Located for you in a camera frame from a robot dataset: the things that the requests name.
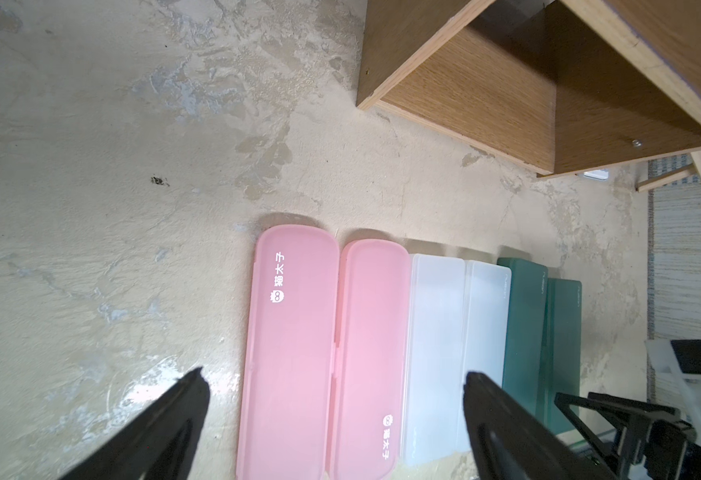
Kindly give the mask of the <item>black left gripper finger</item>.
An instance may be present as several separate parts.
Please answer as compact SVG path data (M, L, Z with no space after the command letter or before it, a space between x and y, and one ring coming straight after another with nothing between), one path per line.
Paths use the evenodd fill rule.
M186 479L210 404L210 385L196 368L66 479Z

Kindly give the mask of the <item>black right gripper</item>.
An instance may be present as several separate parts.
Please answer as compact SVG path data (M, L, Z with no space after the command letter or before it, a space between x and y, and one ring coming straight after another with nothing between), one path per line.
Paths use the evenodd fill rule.
M470 372L464 416L481 479L627 479L643 466L651 479L701 479L701 446L672 407L608 394L558 393L555 405L590 445L582 458L546 430L489 376ZM606 442L574 412L598 413L615 428Z

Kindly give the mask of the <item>green pencil case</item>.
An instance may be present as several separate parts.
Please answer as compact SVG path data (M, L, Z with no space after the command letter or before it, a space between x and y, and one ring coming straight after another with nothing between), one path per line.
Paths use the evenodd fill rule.
M582 293L580 281L548 281L536 416L554 435L574 429L555 398L580 395Z
M501 257L509 268L509 314L502 388L536 415L547 302L548 268L522 258Z

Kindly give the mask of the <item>pink pencil case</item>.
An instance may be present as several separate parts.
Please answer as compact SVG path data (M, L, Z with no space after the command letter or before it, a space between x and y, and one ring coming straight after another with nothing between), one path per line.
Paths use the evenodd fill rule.
M340 256L328 476L386 479L401 450L412 261L400 244L350 242Z
M326 469L340 248L279 225L256 242L236 476L320 479Z

